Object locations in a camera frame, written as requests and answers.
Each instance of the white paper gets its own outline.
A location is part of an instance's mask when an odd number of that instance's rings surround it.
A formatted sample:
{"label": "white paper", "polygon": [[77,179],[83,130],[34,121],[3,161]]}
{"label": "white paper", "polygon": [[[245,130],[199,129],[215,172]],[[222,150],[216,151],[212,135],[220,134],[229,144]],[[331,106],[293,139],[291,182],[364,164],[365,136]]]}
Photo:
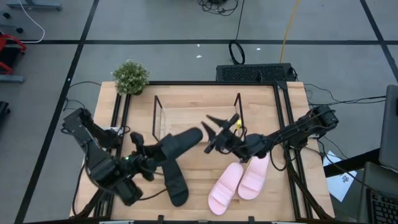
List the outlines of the white paper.
{"label": "white paper", "polygon": [[[336,163],[341,161],[341,159],[335,157],[336,155],[331,151],[327,152],[327,154],[328,158],[332,162]],[[331,164],[331,162],[325,156],[325,158],[323,158],[323,166],[327,166],[329,164]],[[350,174],[356,177],[356,171],[351,171]],[[334,177],[328,177],[326,178],[326,181],[328,182],[329,193],[342,202],[354,179],[347,173],[344,173]]]}

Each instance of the table leg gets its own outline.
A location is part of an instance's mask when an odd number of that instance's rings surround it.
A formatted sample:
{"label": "table leg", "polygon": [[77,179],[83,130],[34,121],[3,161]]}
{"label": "table leg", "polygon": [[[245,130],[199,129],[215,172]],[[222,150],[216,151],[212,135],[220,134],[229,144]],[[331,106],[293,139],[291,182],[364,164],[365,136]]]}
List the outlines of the table leg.
{"label": "table leg", "polygon": [[[365,162],[373,162],[379,165],[379,153],[380,149],[374,149],[372,151],[365,152],[364,154],[345,159],[340,162],[336,162],[335,165],[348,172],[352,170],[362,169],[365,166]],[[343,171],[339,170],[339,168],[337,168],[335,165],[330,164],[323,168],[326,177],[333,177],[344,173]]]}

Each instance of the yellow tag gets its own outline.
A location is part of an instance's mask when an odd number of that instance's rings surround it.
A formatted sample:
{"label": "yellow tag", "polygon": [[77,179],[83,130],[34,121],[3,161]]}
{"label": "yellow tag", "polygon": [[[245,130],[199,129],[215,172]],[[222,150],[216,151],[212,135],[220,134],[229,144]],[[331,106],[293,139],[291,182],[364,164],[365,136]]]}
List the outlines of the yellow tag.
{"label": "yellow tag", "polygon": [[241,119],[239,119],[237,122],[236,122],[236,129],[241,129],[242,128],[242,120]]}

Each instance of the yellow cable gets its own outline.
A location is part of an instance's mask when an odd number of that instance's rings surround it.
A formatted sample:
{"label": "yellow cable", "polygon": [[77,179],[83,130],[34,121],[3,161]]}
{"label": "yellow cable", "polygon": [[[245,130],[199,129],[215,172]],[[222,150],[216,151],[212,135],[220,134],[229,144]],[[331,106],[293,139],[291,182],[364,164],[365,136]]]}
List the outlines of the yellow cable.
{"label": "yellow cable", "polygon": [[299,5],[301,0],[296,0],[296,5],[294,6],[293,9],[293,14],[290,17],[290,22],[287,26],[287,29],[285,31],[285,36],[284,36],[284,42],[282,44],[282,52],[280,53],[280,59],[279,59],[279,63],[282,63],[282,60],[284,59],[284,54],[285,54],[285,43],[286,43],[286,38],[287,38],[287,33],[289,32],[290,27],[292,26],[293,20],[294,20],[294,16],[296,15],[296,11],[297,11],[297,6]]}

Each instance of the black slipper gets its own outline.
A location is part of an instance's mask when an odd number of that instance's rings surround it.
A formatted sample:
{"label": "black slipper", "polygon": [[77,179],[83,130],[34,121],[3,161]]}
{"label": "black slipper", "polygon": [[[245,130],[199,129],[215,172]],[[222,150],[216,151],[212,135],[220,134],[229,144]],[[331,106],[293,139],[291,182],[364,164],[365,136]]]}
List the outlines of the black slipper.
{"label": "black slipper", "polygon": [[167,192],[176,207],[183,205],[189,196],[188,186],[181,173],[177,161],[168,161],[162,165],[164,184],[166,185]]}

